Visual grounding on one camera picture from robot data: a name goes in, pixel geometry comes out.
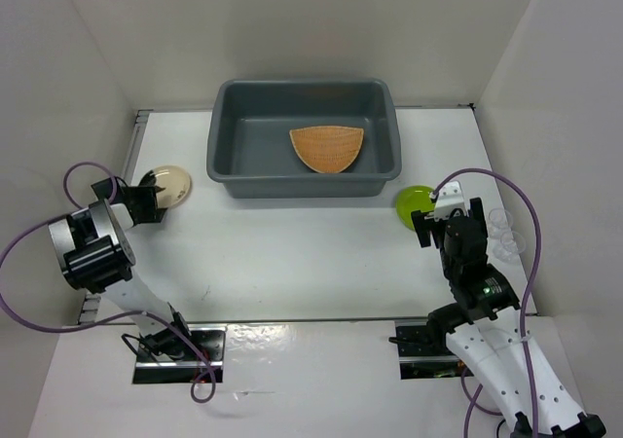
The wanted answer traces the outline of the cream ceramic plate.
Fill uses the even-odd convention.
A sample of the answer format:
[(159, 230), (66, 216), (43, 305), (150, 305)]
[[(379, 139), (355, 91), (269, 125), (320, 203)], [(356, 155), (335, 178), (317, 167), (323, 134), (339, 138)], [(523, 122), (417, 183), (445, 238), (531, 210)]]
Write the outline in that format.
[(168, 209), (187, 198), (192, 179), (189, 172), (178, 165), (161, 165), (145, 173), (139, 185), (154, 188), (158, 208)]

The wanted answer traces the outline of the woven bamboo fan-shaped basket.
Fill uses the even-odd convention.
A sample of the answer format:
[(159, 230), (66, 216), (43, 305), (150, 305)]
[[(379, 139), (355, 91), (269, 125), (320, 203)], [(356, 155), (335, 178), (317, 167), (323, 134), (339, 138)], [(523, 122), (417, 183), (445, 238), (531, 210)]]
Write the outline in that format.
[(316, 173), (341, 173), (358, 158), (364, 129), (346, 126), (311, 126), (289, 131), (299, 160)]

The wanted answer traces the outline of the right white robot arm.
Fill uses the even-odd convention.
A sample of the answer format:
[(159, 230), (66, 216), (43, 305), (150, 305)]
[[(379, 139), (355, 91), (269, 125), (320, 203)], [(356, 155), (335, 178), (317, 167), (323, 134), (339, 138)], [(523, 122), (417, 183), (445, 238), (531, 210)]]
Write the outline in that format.
[(513, 437), (603, 437), (599, 416), (585, 412), (559, 380), (520, 321), (520, 301), (489, 261), (480, 199), (438, 201), (411, 213), (421, 246), (440, 252), (454, 302), (431, 312), (426, 341), (457, 356), (502, 413)]

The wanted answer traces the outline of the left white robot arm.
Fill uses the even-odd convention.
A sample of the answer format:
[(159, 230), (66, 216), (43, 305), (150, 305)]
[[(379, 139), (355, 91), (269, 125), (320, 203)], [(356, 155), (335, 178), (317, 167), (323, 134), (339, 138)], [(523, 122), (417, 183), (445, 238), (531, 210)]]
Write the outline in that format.
[(185, 358), (193, 350), (194, 336), (181, 313), (139, 276), (126, 236), (138, 223), (162, 221), (159, 189), (131, 187), (115, 177), (92, 184), (92, 190), (95, 202), (48, 225), (63, 277), (73, 289), (100, 295), (127, 311), (148, 355)]

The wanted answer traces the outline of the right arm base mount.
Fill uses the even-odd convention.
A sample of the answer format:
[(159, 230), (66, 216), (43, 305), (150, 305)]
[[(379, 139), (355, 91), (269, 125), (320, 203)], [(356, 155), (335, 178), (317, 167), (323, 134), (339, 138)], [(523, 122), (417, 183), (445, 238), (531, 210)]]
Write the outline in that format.
[(432, 380), (471, 376), (466, 364), (433, 341), (423, 318), (398, 320), (388, 341), (396, 347), (402, 380)]

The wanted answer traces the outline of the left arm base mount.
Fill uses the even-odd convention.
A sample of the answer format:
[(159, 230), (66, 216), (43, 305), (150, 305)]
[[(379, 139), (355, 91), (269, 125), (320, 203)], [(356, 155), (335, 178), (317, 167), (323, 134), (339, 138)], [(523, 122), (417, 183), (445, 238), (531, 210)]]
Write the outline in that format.
[[(217, 383), (223, 381), (226, 333), (225, 325), (190, 326), (191, 341), (210, 361)], [(133, 384), (192, 383), (195, 380), (199, 380), (200, 383), (211, 382), (208, 374), (200, 378), (205, 370), (204, 363), (187, 347), (184, 347), (180, 356), (169, 357), (153, 353), (139, 342), (136, 335), (124, 333), (121, 339), (133, 355)]]

